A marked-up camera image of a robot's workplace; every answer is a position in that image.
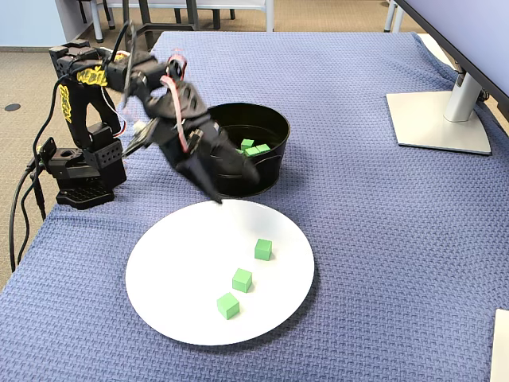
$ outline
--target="white round plate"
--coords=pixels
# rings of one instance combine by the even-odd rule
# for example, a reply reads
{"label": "white round plate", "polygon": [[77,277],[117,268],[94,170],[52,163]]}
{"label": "white round plate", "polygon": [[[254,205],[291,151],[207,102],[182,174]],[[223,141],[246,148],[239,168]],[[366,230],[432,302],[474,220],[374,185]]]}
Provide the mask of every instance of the white round plate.
{"label": "white round plate", "polygon": [[[255,259],[258,239],[272,240],[269,261]],[[237,268],[252,272],[247,293],[234,290]],[[250,201],[207,201],[158,221],[134,247],[126,269],[129,300],[161,334],[194,345],[228,345],[260,336],[302,304],[314,259],[301,229]],[[240,312],[227,320],[217,299],[232,293]]]}

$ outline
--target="green cube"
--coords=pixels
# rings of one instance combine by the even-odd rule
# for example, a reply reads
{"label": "green cube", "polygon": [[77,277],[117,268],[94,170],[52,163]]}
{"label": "green cube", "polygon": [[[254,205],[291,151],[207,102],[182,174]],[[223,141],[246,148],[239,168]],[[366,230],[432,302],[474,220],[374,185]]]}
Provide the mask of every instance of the green cube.
{"label": "green cube", "polygon": [[237,269],[237,272],[233,276],[231,286],[233,289],[240,290],[241,292],[247,293],[252,283],[252,273],[244,269]]}
{"label": "green cube", "polygon": [[258,151],[261,153],[266,153],[267,151],[270,151],[270,147],[268,147],[268,145],[260,145],[260,146],[256,146],[256,148],[258,149]]}
{"label": "green cube", "polygon": [[240,143],[240,150],[245,151],[245,150],[249,149],[250,147],[253,146],[253,143],[255,143],[255,141],[253,139],[244,139]]}
{"label": "green cube", "polygon": [[245,149],[244,153],[246,153],[246,155],[248,157],[252,157],[253,155],[260,154],[260,152],[258,151],[258,149],[256,147],[250,147],[249,149]]}
{"label": "green cube", "polygon": [[254,258],[268,261],[272,253],[272,242],[270,240],[258,239],[254,247]]}
{"label": "green cube", "polygon": [[226,293],[222,298],[217,300],[217,309],[223,317],[229,320],[239,312],[239,301],[233,297],[233,294]]}

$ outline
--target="yellow label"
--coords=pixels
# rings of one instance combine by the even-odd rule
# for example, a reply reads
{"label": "yellow label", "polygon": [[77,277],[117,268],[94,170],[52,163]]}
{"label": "yellow label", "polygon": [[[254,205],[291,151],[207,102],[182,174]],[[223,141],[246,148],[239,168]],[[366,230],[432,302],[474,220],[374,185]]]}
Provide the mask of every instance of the yellow label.
{"label": "yellow label", "polygon": [[108,82],[106,81],[106,74],[100,66],[96,66],[95,68],[88,68],[78,72],[78,74],[76,74],[76,79],[79,82],[88,85],[108,85]]}
{"label": "yellow label", "polygon": [[58,87],[60,89],[60,104],[62,105],[62,113],[64,114],[65,119],[69,123],[71,122],[71,104],[69,103],[69,89],[67,86],[60,85]]}
{"label": "yellow label", "polygon": [[122,58],[124,57],[128,57],[128,55],[124,54],[124,53],[120,53],[118,52],[115,56],[115,59],[113,61],[120,61]]}

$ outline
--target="black bucket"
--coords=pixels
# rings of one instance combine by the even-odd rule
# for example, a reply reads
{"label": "black bucket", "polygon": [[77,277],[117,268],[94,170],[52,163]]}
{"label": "black bucket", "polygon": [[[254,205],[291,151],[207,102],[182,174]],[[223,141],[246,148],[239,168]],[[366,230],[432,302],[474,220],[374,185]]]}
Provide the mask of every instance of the black bucket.
{"label": "black bucket", "polygon": [[270,151],[249,157],[260,174],[260,182],[250,185],[240,177],[218,174],[216,188],[227,197],[249,197],[272,187],[279,177],[279,167],[289,137],[289,124],[277,111],[250,103],[226,103],[209,109],[212,119],[228,133],[235,147],[244,139],[254,145],[267,144]]}

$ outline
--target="floor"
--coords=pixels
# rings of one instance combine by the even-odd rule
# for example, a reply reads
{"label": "floor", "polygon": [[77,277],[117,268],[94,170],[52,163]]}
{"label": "floor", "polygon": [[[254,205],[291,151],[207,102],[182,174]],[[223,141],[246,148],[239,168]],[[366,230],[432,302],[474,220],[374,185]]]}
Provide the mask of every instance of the floor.
{"label": "floor", "polygon": [[[259,11],[238,10],[236,19],[229,19],[229,12],[222,12],[221,30],[223,31],[264,31],[265,14]],[[380,0],[276,0],[275,1],[275,30],[276,31],[309,31],[309,32],[380,32],[383,30],[387,15],[387,2]],[[113,47],[119,27],[122,22],[120,9],[114,10],[116,30],[109,30],[103,17],[104,42],[102,46]],[[212,29],[212,12],[199,12],[202,29]],[[131,17],[135,23],[140,23],[139,12],[131,10]],[[173,22],[173,10],[152,10],[154,22]],[[409,17],[405,17],[402,32],[423,30]],[[95,45],[93,32],[85,33]],[[138,47],[143,49],[144,39],[139,40]],[[45,121],[49,112],[52,86],[56,74],[52,68],[47,53],[0,53],[0,139],[3,149],[0,150],[0,289],[10,277],[10,261],[8,246],[8,222],[11,200],[19,177],[25,169],[31,156],[33,138]],[[117,103],[118,94],[111,94]],[[7,112],[3,107],[9,103],[21,104],[18,111]],[[488,106],[494,111],[506,131],[509,131],[507,121],[503,122],[496,110],[495,101],[488,101]],[[55,110],[55,116],[40,143],[52,136],[60,147],[73,147],[68,128],[60,113]],[[87,117],[89,123],[98,122],[97,113],[91,110]],[[57,193],[55,181],[47,174],[41,178],[45,192],[46,209],[49,211],[54,205]],[[30,221],[29,242],[41,226],[41,217],[32,197],[27,199],[27,211]],[[23,216],[18,208],[15,224],[16,248],[21,246],[25,231]]]}

